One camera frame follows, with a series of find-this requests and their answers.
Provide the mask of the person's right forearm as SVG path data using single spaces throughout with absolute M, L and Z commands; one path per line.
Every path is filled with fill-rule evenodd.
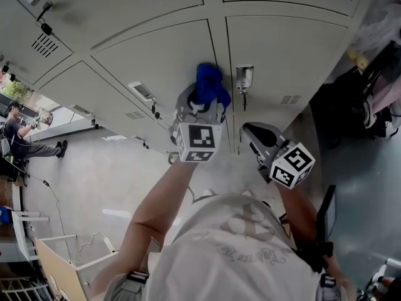
M 310 248 L 316 238 L 316 209 L 300 188 L 288 189 L 281 184 L 276 187 L 281 195 L 296 247 Z M 325 261 L 328 265 L 326 273 L 345 289 L 348 301 L 356 301 L 357 288 L 340 270 L 335 255 L 330 258 L 325 256 Z

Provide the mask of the set of black locker keys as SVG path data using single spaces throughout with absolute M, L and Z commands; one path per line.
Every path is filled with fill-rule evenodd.
M 181 24 L 189 24 L 195 21 L 205 21 L 207 23 L 208 32 L 211 39 L 211 45 L 213 49 L 213 55 L 215 62 L 219 69 L 226 73 L 223 85 L 227 88 L 232 98 L 234 96 L 235 84 L 232 82 L 232 67 L 230 64 L 230 50 L 229 50 L 229 37 L 228 37 L 228 25 L 227 18 L 232 16 L 234 8 L 229 7 L 227 4 L 214 3 L 214 4 L 203 4 L 190 8 L 180 9 L 178 11 L 172 11 L 169 13 L 156 16 L 145 21 L 141 21 L 135 25 L 129 26 L 125 29 L 118 30 L 115 34 L 105 38 L 91 47 L 79 47 L 78 50 L 74 50 L 65 44 L 64 41 L 60 40 L 55 33 L 55 25 L 47 23 L 43 16 L 35 19 L 33 15 L 28 16 L 28 20 L 22 20 L 21 16 L 10 14 L 9 17 L 17 22 L 28 27 L 28 29 L 18 29 L 16 25 L 0 25 L 0 29 L 10 30 L 11 42 L 16 43 L 17 46 L 21 46 L 22 42 L 16 37 L 18 33 L 33 33 L 38 32 L 41 39 L 48 37 L 54 47 L 65 46 L 70 51 L 71 55 L 67 56 L 65 60 L 60 61 L 57 65 L 53 65 L 50 70 L 40 75 L 38 80 L 32 84 L 25 80 L 25 72 L 17 74 L 17 78 L 22 80 L 26 85 L 33 89 L 40 89 L 45 83 L 49 82 L 51 74 L 57 74 L 61 72 L 61 67 L 66 66 L 68 61 L 72 61 L 75 57 L 77 60 L 82 60 L 83 57 L 88 59 L 95 59 L 95 55 L 101 51 L 116 46 L 119 43 L 125 42 L 135 37 L 141 37 L 148 33 L 153 33 L 161 29 L 171 28 Z

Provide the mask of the white power strip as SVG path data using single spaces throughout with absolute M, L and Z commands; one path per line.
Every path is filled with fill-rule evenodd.
M 78 250 L 79 263 L 82 263 L 82 260 L 81 260 L 81 252 L 82 252 L 82 250 L 84 249 L 84 247 L 92 245 L 93 242 L 94 242 L 94 240 L 95 240 L 95 237 L 96 237 L 97 235 L 102 235 L 102 237 L 103 237 L 103 242 L 104 242 L 104 244 L 106 245 L 106 247 L 108 248 L 108 251 L 109 251 L 110 253 L 116 253 L 116 252 L 118 252 L 118 250 L 113 246 L 113 244 L 112 244 L 112 242 L 111 242 L 111 240 L 110 240 L 110 237 L 107 236 L 103 231 L 99 230 L 99 231 L 97 231 L 97 232 L 95 232 L 95 233 L 93 233 L 93 234 L 91 235 L 91 240 L 90 240 L 90 241 L 85 242 L 85 243 L 83 243 L 83 244 L 80 246 L 80 248 L 79 248 L 79 250 Z

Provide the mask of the small yellow item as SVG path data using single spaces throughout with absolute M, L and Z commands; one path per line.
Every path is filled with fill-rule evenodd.
M 369 61 L 363 54 L 359 54 L 356 51 L 348 50 L 346 52 L 348 59 L 353 62 L 357 68 L 361 71 L 364 71 L 369 65 Z

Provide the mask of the light wooden furniture panel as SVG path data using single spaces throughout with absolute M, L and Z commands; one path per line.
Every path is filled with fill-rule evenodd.
M 50 243 L 66 243 L 69 240 L 76 241 L 77 235 L 35 238 L 34 244 L 38 260 L 54 296 L 61 296 L 66 301 L 89 301 L 90 283 L 84 279 L 84 272 L 111 260 L 118 252 L 109 252 L 89 263 L 74 265 L 72 261 L 65 260 L 49 247 Z

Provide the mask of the black bag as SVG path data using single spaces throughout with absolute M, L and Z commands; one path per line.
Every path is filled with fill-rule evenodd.
M 324 84 L 310 102 L 315 123 L 330 149 L 347 139 L 384 138 L 390 113 L 373 114 L 363 96 L 338 84 Z

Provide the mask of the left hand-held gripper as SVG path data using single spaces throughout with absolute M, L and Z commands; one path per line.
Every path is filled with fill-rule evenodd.
M 196 84 L 189 85 L 177 98 L 175 115 L 201 111 Z M 171 133 L 182 162 L 209 162 L 219 150 L 224 106 L 213 100 L 204 119 L 174 122 Z

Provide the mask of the blue cleaning cloth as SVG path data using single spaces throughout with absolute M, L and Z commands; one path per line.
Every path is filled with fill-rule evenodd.
M 196 96 L 194 104 L 201 112 L 209 110 L 213 100 L 221 104 L 223 111 L 221 117 L 226 115 L 226 110 L 231 103 L 231 96 L 222 85 L 222 72 L 209 63 L 201 63 L 197 66 L 196 72 Z

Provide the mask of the person's left forearm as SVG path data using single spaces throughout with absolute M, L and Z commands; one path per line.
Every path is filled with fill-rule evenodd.
M 136 209 L 116 257 L 94 279 L 90 299 L 119 274 L 139 271 L 151 240 L 163 245 L 184 200 L 196 163 L 176 160 Z

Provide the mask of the black office chair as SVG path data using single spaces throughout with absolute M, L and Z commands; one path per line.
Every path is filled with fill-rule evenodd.
M 27 171 L 29 160 L 18 159 L 11 153 L 9 141 L 0 140 L 0 176 L 7 176 L 8 182 L 21 182 L 27 187 L 26 178 L 30 178 Z

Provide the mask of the grey metal locker cabinet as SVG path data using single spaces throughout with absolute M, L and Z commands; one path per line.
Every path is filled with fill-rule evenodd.
M 45 21 L 55 25 L 57 37 L 74 50 L 91 47 L 118 30 L 172 11 L 214 3 L 234 8 L 227 25 L 235 98 L 231 97 L 224 123 L 227 148 L 231 152 L 239 151 L 239 130 L 245 122 L 262 121 L 287 128 L 344 54 L 370 3 L 370 0 L 0 0 L 0 25 L 28 29 L 9 15 L 21 16 L 25 21 L 29 15 L 36 19 L 46 1 L 56 7 L 46 12 Z M 48 37 L 41 39 L 37 31 L 18 33 L 16 37 L 21 46 L 11 42 L 10 30 L 0 29 L 0 69 L 16 79 L 18 73 L 25 72 L 25 80 L 34 84 L 40 75 L 71 55 L 65 46 L 54 47 Z M 244 112 L 236 86 L 236 68 L 246 65 L 254 70 Z M 94 121 L 98 117 L 112 124 L 127 124 L 133 129 L 131 138 L 144 141 L 154 150 L 173 148 L 169 127 L 158 122 L 160 114 L 155 107 L 143 104 L 143 100 L 152 101 L 153 96 L 144 91 L 143 99 L 139 100 L 95 59 L 74 57 L 61 67 L 60 73 L 51 74 L 49 82 L 33 90 Z

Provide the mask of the white metal chair frame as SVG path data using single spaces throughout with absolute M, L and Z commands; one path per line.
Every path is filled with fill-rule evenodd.
M 37 261 L 36 248 L 28 246 L 24 230 L 24 222 L 49 221 L 49 217 L 41 216 L 37 212 L 12 211 L 14 233 L 18 248 L 27 261 Z

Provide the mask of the grey metal locker door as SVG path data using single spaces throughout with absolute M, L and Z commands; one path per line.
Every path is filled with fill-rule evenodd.
M 146 91 L 158 122 L 170 127 L 178 96 L 196 81 L 200 63 L 216 64 L 209 22 L 206 19 L 176 24 L 127 39 L 105 48 L 94 59 L 133 96 Z

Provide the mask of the grey window sill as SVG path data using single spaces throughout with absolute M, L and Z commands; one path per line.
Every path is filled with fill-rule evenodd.
M 38 141 L 95 129 L 91 124 L 92 117 L 81 116 L 68 108 L 59 107 L 51 113 L 53 114 L 53 121 L 50 126 L 41 124 L 39 129 L 31 131 L 24 139 L 28 141 Z M 103 127 L 118 135 L 126 137 L 134 136 L 133 129 L 129 129 L 129 125 L 127 124 L 112 124 L 98 117 L 95 118 L 95 123 L 99 125 L 99 129 Z

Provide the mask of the person's white printed t-shirt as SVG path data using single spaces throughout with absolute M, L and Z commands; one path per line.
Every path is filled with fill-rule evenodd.
M 162 248 L 146 301 L 315 301 L 320 276 L 272 210 L 241 194 L 204 199 Z

